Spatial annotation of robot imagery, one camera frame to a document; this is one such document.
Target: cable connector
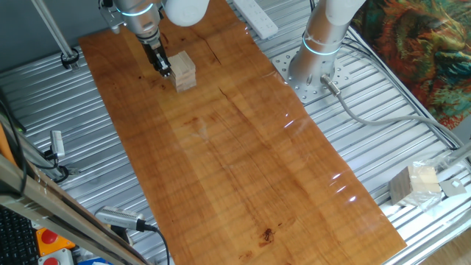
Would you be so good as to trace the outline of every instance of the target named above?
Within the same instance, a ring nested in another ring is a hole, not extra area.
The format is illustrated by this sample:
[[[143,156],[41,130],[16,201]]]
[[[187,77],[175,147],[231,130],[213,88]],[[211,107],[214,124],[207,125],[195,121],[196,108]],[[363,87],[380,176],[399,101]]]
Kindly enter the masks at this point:
[[[337,97],[338,95],[340,95],[341,93],[340,89],[337,87],[337,85],[332,81],[332,79],[328,75],[323,74],[321,76],[321,83],[327,86],[327,88],[329,89],[329,91],[332,93],[334,97]]]

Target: emergency stop button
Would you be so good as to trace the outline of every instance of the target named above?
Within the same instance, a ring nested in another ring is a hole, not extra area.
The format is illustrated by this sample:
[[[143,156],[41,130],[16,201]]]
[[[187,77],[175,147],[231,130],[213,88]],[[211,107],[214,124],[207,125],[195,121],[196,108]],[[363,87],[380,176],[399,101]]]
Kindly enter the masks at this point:
[[[48,258],[44,261],[43,265],[60,265],[56,258]]]
[[[56,242],[57,238],[59,236],[50,231],[50,230],[46,230],[44,231],[43,235],[41,236],[41,241],[44,242],[44,244],[52,244],[54,242]]]

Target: patterned cloth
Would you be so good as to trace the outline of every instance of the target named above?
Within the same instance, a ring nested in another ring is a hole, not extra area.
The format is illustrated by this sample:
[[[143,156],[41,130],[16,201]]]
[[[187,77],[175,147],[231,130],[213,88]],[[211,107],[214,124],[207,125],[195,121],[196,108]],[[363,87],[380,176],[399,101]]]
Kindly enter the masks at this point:
[[[471,113],[470,0],[367,0],[353,26],[440,123]]]

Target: black cable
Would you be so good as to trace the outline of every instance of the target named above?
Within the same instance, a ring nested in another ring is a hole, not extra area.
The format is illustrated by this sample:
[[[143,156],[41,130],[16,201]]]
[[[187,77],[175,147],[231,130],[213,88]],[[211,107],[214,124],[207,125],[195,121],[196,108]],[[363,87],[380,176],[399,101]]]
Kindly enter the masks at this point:
[[[28,177],[26,173],[26,158],[24,157],[23,147],[21,147],[20,138],[18,137],[18,132],[16,131],[15,125],[13,124],[12,116],[10,115],[10,112],[8,111],[7,107],[5,107],[5,104],[3,104],[1,100],[0,100],[0,105],[3,108],[5,115],[7,116],[10,126],[12,127],[13,135],[15,136],[15,141],[18,148],[18,154],[20,155],[19,162],[21,164],[21,170],[23,170],[23,179],[21,180],[20,195],[23,196],[24,189],[26,188],[26,178]]]
[[[63,177],[61,177],[59,180],[54,180],[54,182],[55,182],[56,184],[59,184],[59,183],[61,183],[62,181],[67,180],[67,178],[68,178],[68,176],[69,176],[68,169],[67,169],[66,167],[64,167],[64,166],[59,166],[59,169],[60,169],[60,171],[62,171]]]
[[[163,237],[162,232],[158,228],[156,228],[155,226],[152,226],[152,225],[144,225],[144,229],[149,230],[149,231],[154,231],[154,232],[158,233],[159,236],[162,238],[163,244],[165,245],[165,251],[167,253],[167,265],[170,265],[169,246],[167,246],[167,240],[165,240],[165,238]]]
[[[53,166],[40,166],[40,165],[37,165],[33,162],[31,162],[31,164],[35,165],[39,169],[56,169],[58,161],[57,161],[57,159],[54,159],[54,165]]]

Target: gray cable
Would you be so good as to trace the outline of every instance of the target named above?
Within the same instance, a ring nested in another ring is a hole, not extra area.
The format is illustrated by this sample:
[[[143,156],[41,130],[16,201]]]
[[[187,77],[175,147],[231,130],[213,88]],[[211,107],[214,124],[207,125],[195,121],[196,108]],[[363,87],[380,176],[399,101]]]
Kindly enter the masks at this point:
[[[420,116],[401,116],[401,117],[386,119],[386,120],[382,120],[382,121],[367,121],[367,120],[364,120],[364,119],[358,117],[357,115],[355,115],[351,111],[351,109],[347,106],[347,104],[344,101],[344,98],[340,94],[337,95],[337,99],[339,99],[341,106],[345,109],[345,111],[348,113],[348,115],[350,115],[350,117],[352,117],[352,119],[354,119],[354,120],[356,120],[356,121],[358,121],[362,124],[378,126],[378,125],[390,124],[390,123],[397,122],[397,121],[421,121],[421,122],[424,122],[426,124],[430,124],[430,125],[433,125],[433,126],[439,128],[446,135],[448,135],[450,138],[452,138],[460,147],[463,146],[463,142],[454,133],[452,133],[448,128],[441,125],[437,121],[434,121],[433,119],[426,118],[426,117],[420,117]]]

